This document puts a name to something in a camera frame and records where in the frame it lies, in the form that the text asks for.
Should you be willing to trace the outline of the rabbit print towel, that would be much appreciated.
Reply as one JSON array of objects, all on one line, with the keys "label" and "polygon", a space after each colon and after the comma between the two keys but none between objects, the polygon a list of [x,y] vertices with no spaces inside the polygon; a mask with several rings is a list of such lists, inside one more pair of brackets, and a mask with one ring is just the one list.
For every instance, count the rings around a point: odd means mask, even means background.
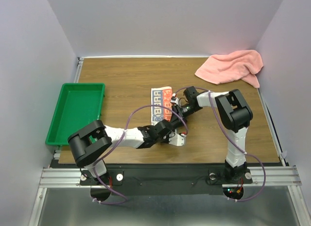
[{"label": "rabbit print towel", "polygon": [[162,120],[169,121],[172,116],[171,97],[173,91],[171,87],[160,87],[151,89],[151,124],[156,125]]}]

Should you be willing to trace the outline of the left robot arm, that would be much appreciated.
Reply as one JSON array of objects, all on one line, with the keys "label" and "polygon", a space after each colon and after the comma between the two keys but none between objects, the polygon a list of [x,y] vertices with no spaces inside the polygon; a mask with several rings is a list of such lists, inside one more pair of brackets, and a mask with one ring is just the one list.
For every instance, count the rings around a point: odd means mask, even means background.
[{"label": "left robot arm", "polygon": [[150,148],[173,131],[173,126],[167,120],[127,130],[95,120],[69,136],[68,144],[76,166],[86,168],[97,184],[103,184],[108,180],[108,172],[105,163],[98,159],[107,149],[113,151],[118,146]]}]

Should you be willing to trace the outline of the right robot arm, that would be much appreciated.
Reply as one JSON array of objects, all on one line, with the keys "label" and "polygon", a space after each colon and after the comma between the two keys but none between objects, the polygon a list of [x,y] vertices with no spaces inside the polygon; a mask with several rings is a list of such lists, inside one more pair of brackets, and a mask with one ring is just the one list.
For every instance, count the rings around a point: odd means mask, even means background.
[{"label": "right robot arm", "polygon": [[241,92],[235,89],[226,92],[205,90],[199,93],[194,86],[182,89],[186,104],[182,105],[177,93],[173,93],[172,109],[185,119],[203,107],[211,107],[221,131],[228,140],[224,179],[227,182],[251,180],[245,158],[245,141],[253,113]]}]

